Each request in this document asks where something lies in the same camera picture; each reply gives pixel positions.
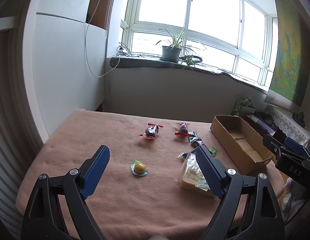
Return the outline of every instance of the gray flower pot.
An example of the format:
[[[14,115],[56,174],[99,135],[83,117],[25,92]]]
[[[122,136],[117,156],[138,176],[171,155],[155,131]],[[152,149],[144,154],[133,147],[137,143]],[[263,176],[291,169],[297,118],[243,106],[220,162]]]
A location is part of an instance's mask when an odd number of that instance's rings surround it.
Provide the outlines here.
[[[178,48],[171,49],[168,46],[162,46],[162,48],[163,48],[163,53],[162,53],[162,58],[160,60],[178,63],[178,58],[181,53],[181,49],[178,49]]]

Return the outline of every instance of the lace tablecloth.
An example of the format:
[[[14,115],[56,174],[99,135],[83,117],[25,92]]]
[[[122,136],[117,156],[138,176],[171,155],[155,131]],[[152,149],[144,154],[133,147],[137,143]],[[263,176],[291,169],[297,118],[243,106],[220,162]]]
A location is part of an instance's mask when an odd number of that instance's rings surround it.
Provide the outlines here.
[[[271,114],[274,123],[287,137],[292,138],[304,147],[308,146],[310,141],[310,130],[307,127],[302,128],[295,122],[292,118],[292,113],[271,105],[265,108],[265,112]]]

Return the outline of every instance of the black cable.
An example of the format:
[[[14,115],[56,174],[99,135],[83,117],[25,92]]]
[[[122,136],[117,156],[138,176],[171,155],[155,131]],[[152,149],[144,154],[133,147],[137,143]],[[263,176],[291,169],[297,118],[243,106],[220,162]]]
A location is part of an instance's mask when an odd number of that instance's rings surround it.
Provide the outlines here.
[[[131,51],[129,50],[129,48],[128,48],[124,43],[119,42],[119,44],[120,44],[119,47],[124,47],[124,49],[127,50],[127,53],[121,51],[126,57],[136,57],[136,56],[134,56],[134,55],[131,53]]]
[[[303,203],[303,205],[299,208],[299,210],[291,217],[291,219],[290,219],[289,221],[287,221],[287,222],[285,223],[284,226],[286,226],[288,223],[290,223],[290,222],[293,220],[293,218],[296,217],[296,215],[302,210],[302,208],[306,205],[306,203],[307,203],[309,200],[310,200],[310,198],[308,198],[308,199]]]

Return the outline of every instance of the bread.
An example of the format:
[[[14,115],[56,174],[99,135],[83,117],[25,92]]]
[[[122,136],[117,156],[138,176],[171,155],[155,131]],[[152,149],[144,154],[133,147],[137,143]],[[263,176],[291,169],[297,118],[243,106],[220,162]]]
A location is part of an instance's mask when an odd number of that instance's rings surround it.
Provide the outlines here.
[[[182,165],[182,174],[179,182],[180,186],[204,195],[214,196],[210,189],[205,191],[195,186],[197,181],[203,177],[204,176],[196,162],[195,154],[189,153]]]

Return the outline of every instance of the painting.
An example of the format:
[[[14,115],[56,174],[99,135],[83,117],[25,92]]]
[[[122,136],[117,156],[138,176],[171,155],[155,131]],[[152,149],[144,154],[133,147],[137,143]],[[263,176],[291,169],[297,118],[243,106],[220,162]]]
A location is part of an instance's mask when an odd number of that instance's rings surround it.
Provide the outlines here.
[[[308,31],[287,0],[275,2],[279,42],[270,90],[301,106],[309,73]]]

